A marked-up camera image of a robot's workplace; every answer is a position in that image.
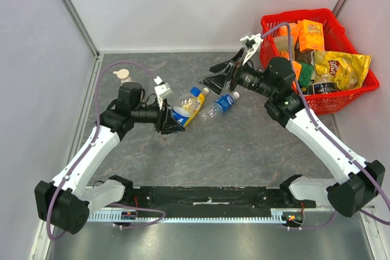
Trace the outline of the clear blue label bottle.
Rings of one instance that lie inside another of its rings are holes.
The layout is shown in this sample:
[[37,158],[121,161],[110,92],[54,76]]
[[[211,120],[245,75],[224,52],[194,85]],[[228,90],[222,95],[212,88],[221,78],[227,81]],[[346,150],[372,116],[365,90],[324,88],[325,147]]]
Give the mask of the clear blue label bottle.
[[190,91],[183,94],[172,108],[173,118],[184,126],[188,118],[193,114],[197,105],[197,97],[191,95]]

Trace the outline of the crushed clear water bottle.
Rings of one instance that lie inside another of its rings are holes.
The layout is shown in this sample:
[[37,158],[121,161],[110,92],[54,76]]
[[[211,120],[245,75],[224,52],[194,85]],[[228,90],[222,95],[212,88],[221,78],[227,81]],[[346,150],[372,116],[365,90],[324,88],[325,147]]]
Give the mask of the crushed clear water bottle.
[[240,94],[237,91],[221,96],[219,99],[208,105],[199,113],[201,121],[211,121],[212,119],[215,119],[218,116],[224,114],[229,109],[231,109],[239,97]]

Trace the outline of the blue bottle cap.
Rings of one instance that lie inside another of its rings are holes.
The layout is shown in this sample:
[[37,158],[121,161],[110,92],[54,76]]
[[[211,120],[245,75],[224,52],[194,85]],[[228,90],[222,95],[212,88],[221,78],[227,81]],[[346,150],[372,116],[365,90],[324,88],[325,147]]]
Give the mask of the blue bottle cap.
[[201,93],[202,91],[198,88],[198,87],[192,87],[191,90],[190,90],[190,93],[191,95],[193,95],[194,97],[197,97],[199,96],[199,94]]

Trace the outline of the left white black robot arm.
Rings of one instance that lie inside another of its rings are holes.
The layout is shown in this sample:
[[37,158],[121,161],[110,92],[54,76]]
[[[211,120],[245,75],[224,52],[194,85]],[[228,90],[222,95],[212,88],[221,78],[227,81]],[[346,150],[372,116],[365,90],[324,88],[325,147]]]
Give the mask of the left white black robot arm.
[[184,131],[174,120],[167,97],[172,93],[168,83],[155,88],[155,101],[142,105],[144,89],[136,82],[125,82],[118,96],[97,118],[85,144],[75,157],[50,182],[40,181],[34,190],[38,216],[46,222],[49,238],[52,227],[71,234],[78,233],[88,216],[117,203],[132,204],[134,192],[130,180],[114,175],[105,183],[87,189],[87,184],[104,158],[123,140],[136,123],[153,124],[162,135]]

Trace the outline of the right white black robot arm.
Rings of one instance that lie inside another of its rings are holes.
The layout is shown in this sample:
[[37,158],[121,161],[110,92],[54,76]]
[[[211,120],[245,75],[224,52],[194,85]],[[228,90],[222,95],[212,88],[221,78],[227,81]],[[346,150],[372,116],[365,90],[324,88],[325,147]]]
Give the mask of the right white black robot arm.
[[241,86],[267,97],[264,107],[270,118],[303,141],[333,175],[326,197],[340,215],[352,217],[382,194],[384,165],[358,155],[319,120],[305,98],[292,89],[296,75],[291,62],[274,57],[259,71],[243,55],[240,49],[232,59],[212,66],[211,75],[198,82],[216,94]]

